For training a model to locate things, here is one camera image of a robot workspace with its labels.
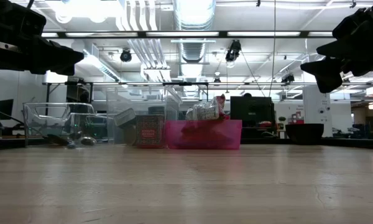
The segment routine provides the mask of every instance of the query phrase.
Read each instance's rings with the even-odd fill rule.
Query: pink plastic bin
[[[239,149],[241,120],[166,121],[170,149]]]

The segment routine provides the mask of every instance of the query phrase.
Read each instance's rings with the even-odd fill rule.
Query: black monitor
[[[243,126],[258,126],[262,121],[275,124],[271,97],[231,96],[231,119],[243,120]]]
[[[0,101],[0,112],[11,116],[12,115],[12,106],[14,104],[14,100],[1,100]],[[9,116],[5,116],[0,114],[0,120],[9,120],[11,119]]]

